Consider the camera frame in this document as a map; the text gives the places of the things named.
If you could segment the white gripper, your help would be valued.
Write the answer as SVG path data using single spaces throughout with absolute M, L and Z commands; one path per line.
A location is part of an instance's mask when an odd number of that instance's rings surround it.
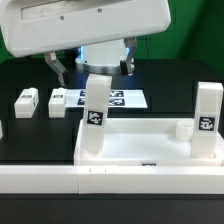
M 135 37 L 163 32 L 170 23 L 168 0 L 0 0 L 6 49 L 15 57 L 45 53 L 61 86 L 70 84 L 70 73 L 54 51 L 126 38 L 120 70 L 131 76 Z

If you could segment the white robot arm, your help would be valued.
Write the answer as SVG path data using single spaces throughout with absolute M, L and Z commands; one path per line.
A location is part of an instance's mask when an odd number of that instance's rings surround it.
M 58 51 L 78 48 L 76 65 L 89 73 L 131 75 L 136 38 L 170 23 L 168 0 L 0 0 L 6 49 L 42 54 L 62 85 L 69 79 Z

